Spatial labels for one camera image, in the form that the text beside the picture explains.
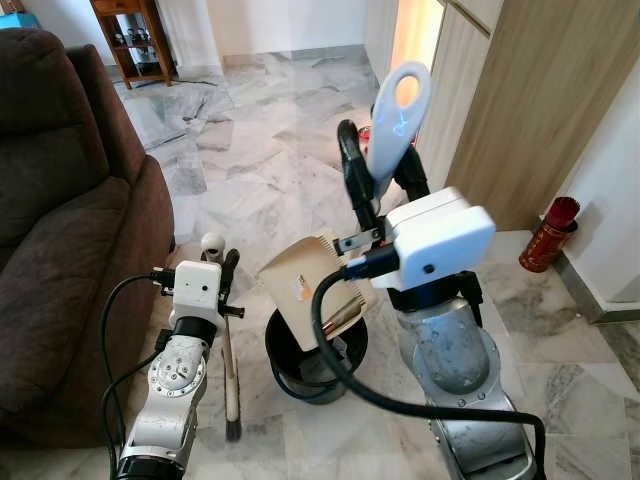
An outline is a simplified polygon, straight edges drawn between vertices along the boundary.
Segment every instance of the black cable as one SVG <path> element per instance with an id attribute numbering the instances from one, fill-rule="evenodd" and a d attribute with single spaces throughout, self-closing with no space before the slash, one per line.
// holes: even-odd
<path id="1" fill-rule="evenodd" d="M 324 361 L 333 371 L 336 377 L 357 396 L 380 408 L 400 415 L 410 417 L 440 419 L 440 420 L 466 420 L 482 422 L 508 422 L 532 425 L 535 429 L 535 461 L 538 475 L 541 480 L 546 480 L 544 471 L 545 429 L 542 420 L 530 413 L 508 412 L 503 410 L 480 410 L 451 407 L 431 407 L 413 403 L 401 402 L 378 392 L 357 380 L 336 359 L 333 348 L 327 341 L 322 331 L 322 299 L 329 288 L 340 280 L 346 280 L 346 269 L 342 269 L 328 275 L 313 294 L 311 301 L 311 321 L 313 332 L 318 342 Z"/>
<path id="2" fill-rule="evenodd" d="M 112 382 L 109 387 L 105 390 L 104 395 L 102 396 L 102 425 L 104 427 L 104 432 L 107 437 L 107 450 L 109 451 L 109 469 L 110 469 L 110 478 L 111 480 L 115 480 L 117 474 L 117 460 L 116 460 L 116 449 L 113 444 L 113 439 L 111 438 L 111 434 L 109 433 L 109 422 L 108 422 L 108 405 L 109 405 L 109 397 L 111 395 L 116 395 L 116 389 L 118 386 L 124 382 L 127 378 L 134 375 L 138 370 L 149 365 L 153 360 L 160 355 L 162 350 L 156 349 L 149 357 L 140 362 L 138 365 L 133 367 L 127 373 L 118 378 L 115 382 Z"/>
<path id="3" fill-rule="evenodd" d="M 118 296 L 118 293 L 120 293 L 120 290 L 122 290 L 124 287 L 126 287 L 130 283 L 133 283 L 137 280 L 145 280 L 145 279 L 152 279 L 152 278 L 153 277 L 151 276 L 151 274 L 134 275 L 132 277 L 125 278 L 120 283 L 118 283 L 113 288 L 113 290 L 111 290 L 111 293 L 109 294 L 109 297 L 107 298 L 107 301 L 104 305 L 104 308 L 102 310 L 102 315 L 100 316 L 100 349 L 102 350 L 102 360 L 104 362 L 104 370 L 107 376 L 108 384 L 113 383 L 113 373 L 111 372 L 111 365 L 109 364 L 109 354 L 107 352 L 107 342 L 106 342 L 107 320 L 109 318 L 109 311 L 111 310 L 113 302 Z M 116 404 L 116 415 L 118 417 L 118 435 L 120 435 L 119 443 L 120 443 L 120 448 L 122 448 L 124 446 L 124 442 L 126 441 L 127 437 L 126 437 L 126 428 L 124 425 L 124 418 L 122 416 L 122 407 L 120 405 L 120 399 L 118 398 L 117 392 L 114 392 L 114 400 Z M 107 434 L 107 442 L 113 443 L 113 439 L 111 438 L 111 432 L 109 432 L 108 427 L 106 430 L 106 434 Z"/>

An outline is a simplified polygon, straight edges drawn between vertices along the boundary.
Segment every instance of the black trash bin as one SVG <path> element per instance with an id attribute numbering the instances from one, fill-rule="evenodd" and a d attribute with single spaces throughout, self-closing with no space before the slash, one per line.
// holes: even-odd
<path id="1" fill-rule="evenodd" d="M 367 351 L 369 337 L 364 320 L 358 320 L 339 337 L 346 344 L 346 356 L 353 372 Z M 300 349 L 279 310 L 271 315 L 267 324 L 265 344 L 276 383 L 288 395 L 316 405 L 331 403 L 344 395 L 346 387 L 333 374 L 326 381 L 303 379 L 301 364 L 310 360 L 322 362 L 322 354 L 318 348 L 308 352 Z"/>

